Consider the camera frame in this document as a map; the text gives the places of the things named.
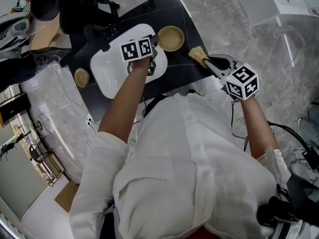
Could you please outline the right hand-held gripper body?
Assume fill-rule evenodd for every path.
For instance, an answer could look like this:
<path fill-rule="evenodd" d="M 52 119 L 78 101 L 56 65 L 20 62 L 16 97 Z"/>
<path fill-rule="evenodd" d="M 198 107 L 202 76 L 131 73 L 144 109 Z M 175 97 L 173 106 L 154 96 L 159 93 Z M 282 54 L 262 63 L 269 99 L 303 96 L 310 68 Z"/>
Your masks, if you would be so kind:
<path fill-rule="evenodd" d="M 258 73 L 248 63 L 231 70 L 221 78 L 221 83 L 229 95 L 241 100 L 248 99 L 259 90 Z"/>

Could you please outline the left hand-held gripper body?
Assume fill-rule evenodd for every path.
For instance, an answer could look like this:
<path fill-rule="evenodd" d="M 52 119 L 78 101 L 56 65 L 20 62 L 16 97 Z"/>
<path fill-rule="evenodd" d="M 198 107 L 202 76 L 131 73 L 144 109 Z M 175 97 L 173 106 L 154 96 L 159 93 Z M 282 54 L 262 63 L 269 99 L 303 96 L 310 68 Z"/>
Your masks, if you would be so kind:
<path fill-rule="evenodd" d="M 156 69 L 155 58 L 158 55 L 156 47 L 158 46 L 159 36 L 148 35 L 141 39 L 130 40 L 126 44 L 120 45 L 122 60 L 124 63 L 128 62 L 127 72 L 130 74 L 132 71 L 131 63 L 136 60 L 150 57 L 148 67 L 148 76 L 153 76 Z"/>

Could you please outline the straw scrubbing brush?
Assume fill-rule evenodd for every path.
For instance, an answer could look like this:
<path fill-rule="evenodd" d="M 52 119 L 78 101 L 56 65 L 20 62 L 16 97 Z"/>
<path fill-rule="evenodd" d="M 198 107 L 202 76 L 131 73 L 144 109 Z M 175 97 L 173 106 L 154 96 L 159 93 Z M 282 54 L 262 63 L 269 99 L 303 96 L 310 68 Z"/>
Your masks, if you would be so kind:
<path fill-rule="evenodd" d="M 203 68 L 207 68 L 205 61 L 208 60 L 208 56 L 201 46 L 191 48 L 188 55 L 191 59 L 199 63 Z"/>

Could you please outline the beige bowl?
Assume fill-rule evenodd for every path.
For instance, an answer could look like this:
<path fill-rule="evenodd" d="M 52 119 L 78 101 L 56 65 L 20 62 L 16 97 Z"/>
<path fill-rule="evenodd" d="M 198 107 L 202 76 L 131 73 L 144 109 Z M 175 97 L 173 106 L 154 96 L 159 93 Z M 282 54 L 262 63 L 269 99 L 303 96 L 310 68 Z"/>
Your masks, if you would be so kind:
<path fill-rule="evenodd" d="M 175 52 L 184 44 L 184 34 L 176 26 L 165 26 L 158 32 L 158 36 L 160 48 L 167 52 Z"/>
<path fill-rule="evenodd" d="M 84 88 L 90 81 L 89 72 L 83 68 L 78 68 L 75 71 L 74 80 L 79 88 Z"/>

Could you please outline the person's right forearm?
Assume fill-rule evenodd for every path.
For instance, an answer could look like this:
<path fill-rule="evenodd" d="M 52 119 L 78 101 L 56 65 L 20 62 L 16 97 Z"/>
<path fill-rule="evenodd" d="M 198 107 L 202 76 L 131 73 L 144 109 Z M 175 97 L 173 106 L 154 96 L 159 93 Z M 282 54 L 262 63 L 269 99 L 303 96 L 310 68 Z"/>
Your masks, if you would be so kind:
<path fill-rule="evenodd" d="M 246 124 L 250 152 L 258 159 L 269 147 L 278 149 L 278 143 L 268 121 L 254 96 L 240 101 Z"/>

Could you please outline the white rectangular tray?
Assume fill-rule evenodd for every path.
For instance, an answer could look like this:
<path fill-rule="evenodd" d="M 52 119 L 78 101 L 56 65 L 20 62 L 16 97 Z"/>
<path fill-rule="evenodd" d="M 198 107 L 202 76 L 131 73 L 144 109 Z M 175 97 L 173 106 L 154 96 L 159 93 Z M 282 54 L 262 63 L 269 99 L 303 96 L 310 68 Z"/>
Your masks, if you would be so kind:
<path fill-rule="evenodd" d="M 106 98 L 113 99 L 129 75 L 128 62 L 124 63 L 122 60 L 120 45 L 148 35 L 155 35 L 153 28 L 148 24 L 138 24 L 111 41 L 111 47 L 107 52 L 100 50 L 93 55 L 90 68 L 100 91 Z M 146 83 L 160 78 L 167 69 L 168 61 L 165 52 L 159 47 L 156 47 L 156 51 L 158 52 L 155 58 L 157 66 L 154 75 L 147 76 Z"/>

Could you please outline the black faucet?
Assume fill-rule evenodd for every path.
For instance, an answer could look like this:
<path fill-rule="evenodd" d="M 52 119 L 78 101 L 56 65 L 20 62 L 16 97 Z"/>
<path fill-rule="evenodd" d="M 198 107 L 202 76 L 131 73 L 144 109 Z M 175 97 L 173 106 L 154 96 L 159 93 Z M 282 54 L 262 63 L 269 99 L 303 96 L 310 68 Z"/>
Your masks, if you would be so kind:
<path fill-rule="evenodd" d="M 88 24 L 83 28 L 83 32 L 88 43 L 95 42 L 99 49 L 103 52 L 107 52 L 111 47 L 109 39 L 116 35 L 117 30 L 112 25 L 104 27 Z"/>

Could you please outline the white bathtub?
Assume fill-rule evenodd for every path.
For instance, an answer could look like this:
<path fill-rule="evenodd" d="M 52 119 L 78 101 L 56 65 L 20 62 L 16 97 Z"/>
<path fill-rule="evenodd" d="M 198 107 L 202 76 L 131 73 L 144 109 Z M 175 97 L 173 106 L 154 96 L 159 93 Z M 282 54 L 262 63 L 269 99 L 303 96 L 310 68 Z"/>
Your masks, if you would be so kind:
<path fill-rule="evenodd" d="M 252 0 L 247 12 L 252 25 L 288 21 L 319 24 L 319 0 Z"/>

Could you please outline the wooden table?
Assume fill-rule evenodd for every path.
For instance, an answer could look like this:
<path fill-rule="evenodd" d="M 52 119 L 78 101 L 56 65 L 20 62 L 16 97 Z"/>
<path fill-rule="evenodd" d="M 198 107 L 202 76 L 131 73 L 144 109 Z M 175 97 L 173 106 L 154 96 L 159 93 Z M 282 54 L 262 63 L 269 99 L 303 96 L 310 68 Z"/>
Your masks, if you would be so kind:
<path fill-rule="evenodd" d="M 34 19 L 30 24 L 30 49 L 45 47 L 71 48 L 70 37 L 60 28 L 60 13 L 50 21 Z"/>

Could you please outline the marbled white fabric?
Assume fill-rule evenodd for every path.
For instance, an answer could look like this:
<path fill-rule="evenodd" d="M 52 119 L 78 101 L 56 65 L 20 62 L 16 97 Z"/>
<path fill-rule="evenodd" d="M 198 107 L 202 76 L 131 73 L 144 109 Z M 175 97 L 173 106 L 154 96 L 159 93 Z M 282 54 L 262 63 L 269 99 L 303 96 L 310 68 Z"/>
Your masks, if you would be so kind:
<path fill-rule="evenodd" d="M 317 169 L 312 170 L 309 163 L 306 161 L 304 154 L 307 152 L 303 147 L 297 147 L 293 150 L 292 157 L 290 159 L 290 170 L 301 177 L 316 177 L 319 176 Z"/>

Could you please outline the person in white shirt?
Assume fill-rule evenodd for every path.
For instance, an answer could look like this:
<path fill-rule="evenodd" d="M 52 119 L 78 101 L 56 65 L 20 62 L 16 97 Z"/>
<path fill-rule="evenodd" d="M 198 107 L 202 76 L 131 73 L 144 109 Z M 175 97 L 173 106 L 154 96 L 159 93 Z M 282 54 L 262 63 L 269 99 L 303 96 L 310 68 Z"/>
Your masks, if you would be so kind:
<path fill-rule="evenodd" d="M 227 117 L 204 97 L 174 95 L 143 120 L 134 148 L 99 132 L 70 210 L 74 239 L 98 239 L 102 212 L 114 201 L 123 239 L 185 239 L 199 227 L 221 239 L 266 239 L 257 221 L 274 196 L 274 148 L 253 158 L 234 144 Z"/>

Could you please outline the black body-worn rig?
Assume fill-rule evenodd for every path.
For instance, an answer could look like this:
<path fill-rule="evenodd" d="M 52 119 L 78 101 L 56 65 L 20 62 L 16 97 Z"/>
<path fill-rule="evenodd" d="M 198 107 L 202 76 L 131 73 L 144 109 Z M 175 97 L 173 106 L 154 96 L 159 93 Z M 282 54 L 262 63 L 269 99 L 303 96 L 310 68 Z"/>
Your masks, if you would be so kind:
<path fill-rule="evenodd" d="M 277 185 L 276 195 L 258 208 L 257 221 L 273 229 L 267 239 L 298 239 L 305 223 L 319 228 L 319 187 L 293 174 L 287 189 Z"/>

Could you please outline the dark low cabinet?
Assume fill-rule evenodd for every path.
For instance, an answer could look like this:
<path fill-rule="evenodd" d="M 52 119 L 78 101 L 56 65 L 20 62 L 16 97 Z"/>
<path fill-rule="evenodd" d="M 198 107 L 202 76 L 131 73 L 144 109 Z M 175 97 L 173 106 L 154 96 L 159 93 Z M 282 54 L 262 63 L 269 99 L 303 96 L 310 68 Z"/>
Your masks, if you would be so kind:
<path fill-rule="evenodd" d="M 6 101 L 0 103 L 0 126 L 5 127 L 10 119 L 19 113 L 26 112 L 30 109 L 31 104 L 27 93 L 19 93 Z"/>

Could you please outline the black metal chair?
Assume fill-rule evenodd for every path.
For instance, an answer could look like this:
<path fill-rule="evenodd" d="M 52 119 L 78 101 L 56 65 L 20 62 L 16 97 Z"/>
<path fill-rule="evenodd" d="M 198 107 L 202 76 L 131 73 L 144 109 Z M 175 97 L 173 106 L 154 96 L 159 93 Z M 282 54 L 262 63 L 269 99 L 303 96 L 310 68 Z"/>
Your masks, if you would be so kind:
<path fill-rule="evenodd" d="M 48 186 L 52 187 L 64 174 L 65 168 L 53 150 L 43 149 L 40 144 L 29 146 L 30 161 Z"/>

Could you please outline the person's red clothing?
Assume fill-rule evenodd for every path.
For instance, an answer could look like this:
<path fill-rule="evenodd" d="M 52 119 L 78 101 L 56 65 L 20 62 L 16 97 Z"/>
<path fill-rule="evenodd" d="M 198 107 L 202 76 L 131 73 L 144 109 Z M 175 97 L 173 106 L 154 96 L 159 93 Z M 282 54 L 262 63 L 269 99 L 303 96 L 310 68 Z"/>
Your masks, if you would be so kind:
<path fill-rule="evenodd" d="M 208 232 L 205 228 L 199 228 L 188 239 L 213 239 L 213 234 Z"/>

